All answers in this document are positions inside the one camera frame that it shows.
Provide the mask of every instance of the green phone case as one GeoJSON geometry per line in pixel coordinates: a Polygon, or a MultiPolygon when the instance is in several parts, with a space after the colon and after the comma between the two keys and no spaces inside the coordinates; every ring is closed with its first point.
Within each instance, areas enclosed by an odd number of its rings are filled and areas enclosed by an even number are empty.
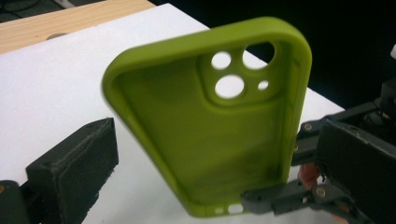
{"type": "Polygon", "coordinates": [[[265,17],[127,49],[102,87],[186,210],[224,216],[245,190],[287,181],[311,62],[298,30],[265,17]],[[243,52],[261,43],[274,58],[246,67],[243,52]],[[212,64],[219,52],[230,64],[212,64]],[[243,89],[223,97],[216,85],[228,75],[243,89]]]}

